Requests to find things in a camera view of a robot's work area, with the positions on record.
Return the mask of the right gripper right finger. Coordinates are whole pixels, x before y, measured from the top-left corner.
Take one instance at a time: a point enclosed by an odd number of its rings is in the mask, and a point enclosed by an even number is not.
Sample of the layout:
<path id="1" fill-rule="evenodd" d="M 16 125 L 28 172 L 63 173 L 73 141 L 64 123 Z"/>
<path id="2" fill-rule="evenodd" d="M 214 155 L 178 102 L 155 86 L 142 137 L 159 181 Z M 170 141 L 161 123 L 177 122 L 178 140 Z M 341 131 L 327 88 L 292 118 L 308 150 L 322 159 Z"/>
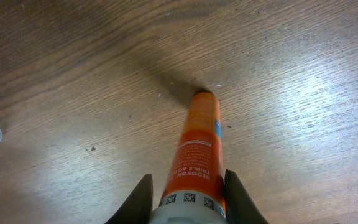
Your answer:
<path id="1" fill-rule="evenodd" d="M 234 171 L 226 170 L 223 195 L 229 224 L 269 224 Z"/>

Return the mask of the orange tube white cap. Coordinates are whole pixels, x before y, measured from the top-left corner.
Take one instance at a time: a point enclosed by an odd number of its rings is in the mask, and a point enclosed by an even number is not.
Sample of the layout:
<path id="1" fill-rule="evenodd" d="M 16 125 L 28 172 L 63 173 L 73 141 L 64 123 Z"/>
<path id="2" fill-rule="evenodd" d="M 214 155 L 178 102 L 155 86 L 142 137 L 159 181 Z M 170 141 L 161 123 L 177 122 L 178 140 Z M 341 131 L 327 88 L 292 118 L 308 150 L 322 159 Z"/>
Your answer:
<path id="1" fill-rule="evenodd" d="M 150 223 L 225 223 L 223 149 L 218 99 L 191 100 L 158 208 Z"/>

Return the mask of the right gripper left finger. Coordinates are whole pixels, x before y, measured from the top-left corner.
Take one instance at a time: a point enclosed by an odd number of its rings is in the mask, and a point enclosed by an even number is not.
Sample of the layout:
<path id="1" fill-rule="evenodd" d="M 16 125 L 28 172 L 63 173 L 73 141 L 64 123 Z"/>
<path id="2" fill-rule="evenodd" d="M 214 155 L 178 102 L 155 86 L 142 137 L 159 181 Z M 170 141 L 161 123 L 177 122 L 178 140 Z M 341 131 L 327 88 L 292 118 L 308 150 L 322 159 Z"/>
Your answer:
<path id="1" fill-rule="evenodd" d="M 145 174 L 105 224 L 147 224 L 153 207 L 152 174 Z"/>

